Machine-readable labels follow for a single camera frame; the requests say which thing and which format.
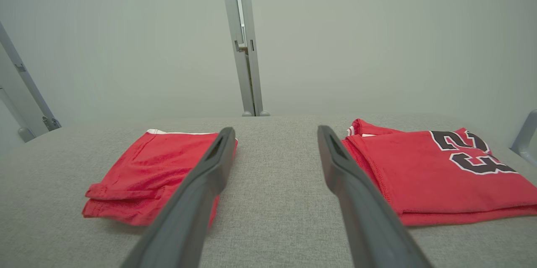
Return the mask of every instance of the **gray table surface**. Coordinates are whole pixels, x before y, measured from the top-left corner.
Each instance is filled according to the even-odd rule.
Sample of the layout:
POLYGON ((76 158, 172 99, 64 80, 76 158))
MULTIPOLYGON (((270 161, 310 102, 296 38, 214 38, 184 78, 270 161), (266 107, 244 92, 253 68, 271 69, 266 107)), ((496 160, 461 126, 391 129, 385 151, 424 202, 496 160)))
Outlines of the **gray table surface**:
MULTIPOLYGON (((162 119, 64 127, 0 157, 1 267, 115 267, 144 228, 84 219, 84 193, 147 129, 218 132, 238 148, 207 236, 201 267, 350 267, 337 198, 324 183, 316 130, 343 138, 357 118, 399 130, 455 130, 484 138, 495 155, 537 184, 537 169, 478 128, 438 115, 162 119)), ((437 267, 537 266, 537 217, 411 228, 437 267)))

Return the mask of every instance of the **red shorts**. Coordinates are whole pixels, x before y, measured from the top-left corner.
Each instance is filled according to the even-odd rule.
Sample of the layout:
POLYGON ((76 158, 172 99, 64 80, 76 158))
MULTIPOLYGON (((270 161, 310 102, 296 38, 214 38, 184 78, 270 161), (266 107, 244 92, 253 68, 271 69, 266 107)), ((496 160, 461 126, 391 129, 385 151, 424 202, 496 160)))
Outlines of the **red shorts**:
MULTIPOLYGON (((106 217, 131 225, 149 225, 218 133, 189 134, 148 130, 100 183, 86 192, 85 218, 106 217)), ((213 203, 212 224, 219 197, 213 203)))

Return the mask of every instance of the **red garment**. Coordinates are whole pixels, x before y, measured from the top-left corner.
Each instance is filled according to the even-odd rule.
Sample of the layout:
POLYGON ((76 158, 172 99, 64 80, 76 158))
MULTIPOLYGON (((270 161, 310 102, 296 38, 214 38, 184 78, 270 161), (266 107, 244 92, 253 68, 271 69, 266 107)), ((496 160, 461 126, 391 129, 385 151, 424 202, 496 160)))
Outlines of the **red garment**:
POLYGON ((405 225, 537 214, 537 188, 464 128, 405 133, 363 120, 353 128, 343 145, 405 225))
MULTIPOLYGON (((148 130, 121 155, 100 183, 90 186, 86 192, 90 199, 82 215, 131 225, 151 224, 217 136, 148 130)), ((209 226, 216 215, 218 199, 214 199, 209 226)))

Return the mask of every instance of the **jersey number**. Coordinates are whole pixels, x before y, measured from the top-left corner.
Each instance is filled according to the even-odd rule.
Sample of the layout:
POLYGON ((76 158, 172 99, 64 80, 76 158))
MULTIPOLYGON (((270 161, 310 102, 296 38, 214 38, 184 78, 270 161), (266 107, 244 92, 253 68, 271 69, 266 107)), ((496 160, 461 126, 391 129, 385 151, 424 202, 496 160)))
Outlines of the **jersey number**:
POLYGON ((463 150, 461 148, 476 148, 485 152, 483 156, 478 156, 475 158, 464 152, 451 154, 449 160, 458 165, 458 167, 460 167, 462 170, 466 170, 474 174, 498 174, 499 172, 516 173, 514 169, 496 159, 493 154, 490 153, 489 146, 481 138, 468 131, 464 133, 468 139, 472 140, 472 145, 466 144, 462 140, 461 136, 455 132, 431 131, 433 140, 441 150, 447 151, 463 150), (479 163, 472 163, 471 159, 477 159, 479 163))

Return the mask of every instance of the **red folded jersey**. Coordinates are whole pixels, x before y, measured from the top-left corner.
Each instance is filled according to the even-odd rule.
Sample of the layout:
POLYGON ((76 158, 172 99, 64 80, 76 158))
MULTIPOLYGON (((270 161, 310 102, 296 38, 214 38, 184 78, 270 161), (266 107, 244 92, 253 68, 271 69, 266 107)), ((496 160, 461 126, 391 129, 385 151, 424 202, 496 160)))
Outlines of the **red folded jersey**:
MULTIPOLYGON (((90 186, 86 192, 90 199, 82 215, 131 225, 151 224, 217 136, 148 130, 121 155, 100 183, 90 186)), ((214 199, 209 226, 216 216, 218 199, 214 199)))
POLYGON ((405 225, 537 214, 537 188, 462 128, 405 133, 356 120, 343 145, 405 225))

